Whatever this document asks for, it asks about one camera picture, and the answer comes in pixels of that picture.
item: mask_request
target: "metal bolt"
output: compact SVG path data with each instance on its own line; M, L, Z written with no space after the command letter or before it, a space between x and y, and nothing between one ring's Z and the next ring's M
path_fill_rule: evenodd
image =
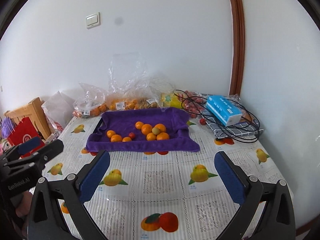
M39 183L44 183L44 181L45 181L45 178L44 178L44 177L41 177L40 179L38 179L38 182L39 182Z
M283 179L279 180L279 184L280 184L281 186L287 185L287 183L286 183Z
M258 181L258 178L256 176L250 176L249 177L249 180L251 180L252 182L257 182Z
M74 174L69 174L68 176L67 176L67 180L74 180L75 179L75 175Z

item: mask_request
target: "barcode sticker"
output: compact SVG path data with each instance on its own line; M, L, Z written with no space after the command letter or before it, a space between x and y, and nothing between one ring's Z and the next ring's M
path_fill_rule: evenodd
M148 100L146 100L149 104L152 104L152 103L154 103L155 102L155 100L154 99L148 99Z
M116 109L117 110L124 110L124 102L116 103Z

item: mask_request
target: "red shopping bag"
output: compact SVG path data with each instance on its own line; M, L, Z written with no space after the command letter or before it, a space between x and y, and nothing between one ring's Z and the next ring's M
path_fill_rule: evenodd
M33 137L40 137L33 126L29 117L23 118L18 125L13 129L13 132L8 137L9 143L14 146L20 143L25 143L26 141L30 140ZM31 153L36 152L38 149L44 146L44 142L41 141L41 145L37 148L33 149L31 152L26 153L25 155L21 156L22 158L30 156Z

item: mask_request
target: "light switch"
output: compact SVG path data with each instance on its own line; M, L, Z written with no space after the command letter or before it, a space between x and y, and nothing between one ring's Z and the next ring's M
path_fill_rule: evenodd
M100 13L98 12L98 13L87 16L85 18L85 25L87 29L100 25Z

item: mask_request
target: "purple fabric-lined tray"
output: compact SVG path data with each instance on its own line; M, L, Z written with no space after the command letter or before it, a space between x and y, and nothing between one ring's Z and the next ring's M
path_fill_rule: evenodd
M102 114L103 125L87 140L86 149L91 152L106 151L200 151L200 146L189 137L186 124L189 114L183 110L169 107L164 112L159 108L105 112ZM155 126L162 123L166 126L169 140L147 141L141 130L136 129L135 123L141 121ZM136 138L131 142L110 142L106 132L114 130L123 137L134 132Z

